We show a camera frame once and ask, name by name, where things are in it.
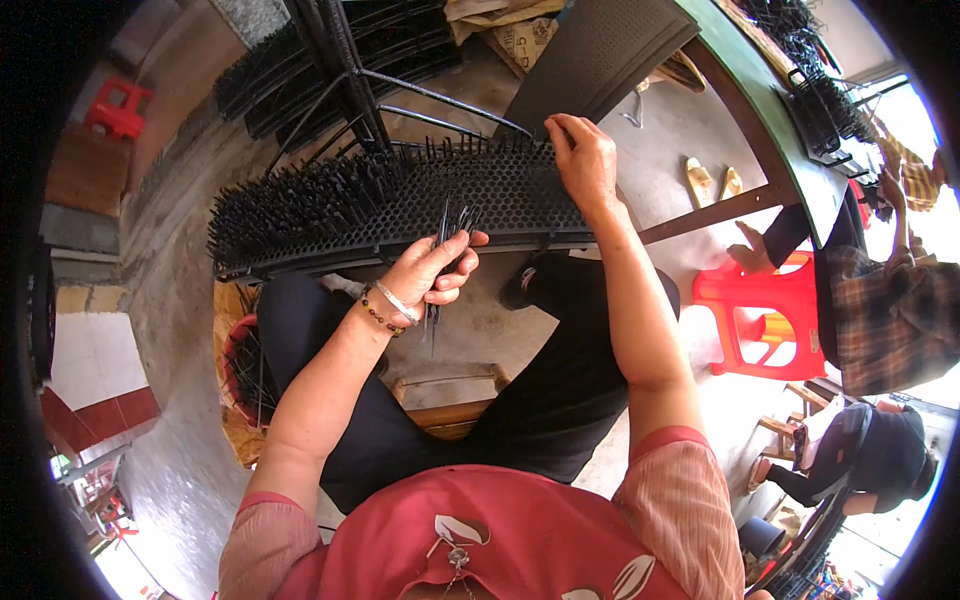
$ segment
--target table leg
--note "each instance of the table leg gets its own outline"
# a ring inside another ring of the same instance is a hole
[[[671,219],[665,223],[644,229],[639,233],[640,241],[644,244],[653,244],[668,237],[689,233],[696,229],[723,223],[736,219],[752,212],[758,212],[772,206],[795,204],[800,199],[795,195],[784,197],[778,188],[767,183],[758,188],[737,194],[732,198],[711,204],[704,208],[688,212],[685,215]]]

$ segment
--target hand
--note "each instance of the hand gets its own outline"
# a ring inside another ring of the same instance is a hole
[[[906,198],[903,196],[903,188],[900,187],[900,184],[890,175],[890,172],[886,169],[880,171],[880,195],[883,197],[883,200],[890,203],[890,206],[894,208],[898,213],[902,213],[906,210]]]
[[[425,302],[431,304],[450,304],[460,296],[460,287],[467,282],[470,273],[480,264],[480,258],[470,246],[484,246],[490,236],[475,231],[472,238],[467,232],[457,231],[456,235],[432,248],[437,236],[424,237],[410,245],[410,248],[396,261],[393,268],[380,279],[384,287],[396,296],[419,320],[426,310]],[[449,275],[437,277],[444,267],[458,256],[463,255],[457,270]],[[381,315],[397,326],[409,325],[409,322],[397,311],[380,292],[373,288],[371,299]]]
[[[566,191],[588,216],[616,199],[616,145],[584,117],[554,114],[544,122]],[[564,132],[576,142],[570,148]]]

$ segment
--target beaded bracelet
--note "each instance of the beaded bracelet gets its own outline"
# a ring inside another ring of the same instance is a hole
[[[363,304],[363,307],[367,309],[367,312],[370,313],[372,317],[376,319],[378,323],[385,323],[386,319],[380,316],[372,306],[370,306],[370,301],[367,300],[367,292],[370,291],[370,287],[363,291],[363,294],[360,295],[360,303]],[[387,323],[387,328],[394,332],[394,337],[400,337],[400,334],[407,330],[406,327],[397,327],[392,323]]]

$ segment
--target perforated black mat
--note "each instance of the perforated black mat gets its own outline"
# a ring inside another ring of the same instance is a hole
[[[599,123],[699,31],[673,0],[577,2],[503,116],[529,131],[556,112]]]
[[[447,140],[329,160],[222,190],[208,246],[224,281],[376,264],[436,233],[447,197],[479,207],[489,250],[583,247],[593,240],[564,190],[550,144]]]

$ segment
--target black pants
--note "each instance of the black pants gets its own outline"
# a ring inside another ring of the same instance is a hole
[[[776,483],[787,492],[791,498],[806,507],[814,507],[823,499],[823,492],[840,480],[850,470],[852,456],[845,456],[837,462],[837,453],[847,449],[848,436],[844,434],[843,413],[833,419],[827,432],[817,447],[817,456],[810,466],[810,474],[806,477],[780,465],[770,466],[767,480]]]
[[[802,204],[785,206],[774,222],[763,233],[763,245],[767,248],[767,258],[775,267],[779,267],[806,238],[810,237],[810,221]],[[840,360],[837,357],[837,329],[833,315],[833,294],[830,290],[830,271],[827,263],[827,250],[840,246],[856,246],[866,250],[863,239],[863,222],[857,207],[853,190],[847,188],[840,213],[833,224],[833,231],[821,250],[813,251],[813,271],[817,285],[817,327],[820,347],[824,357],[837,369]]]
[[[603,265],[546,254],[533,266],[527,297],[560,323],[465,438],[449,442],[424,433],[377,377],[367,378],[320,480],[341,512],[400,479],[445,465],[517,468],[564,484],[577,477],[627,407],[627,383],[613,358]],[[679,315],[677,286],[659,275]],[[257,321],[281,393],[352,304],[306,276],[266,284]]]

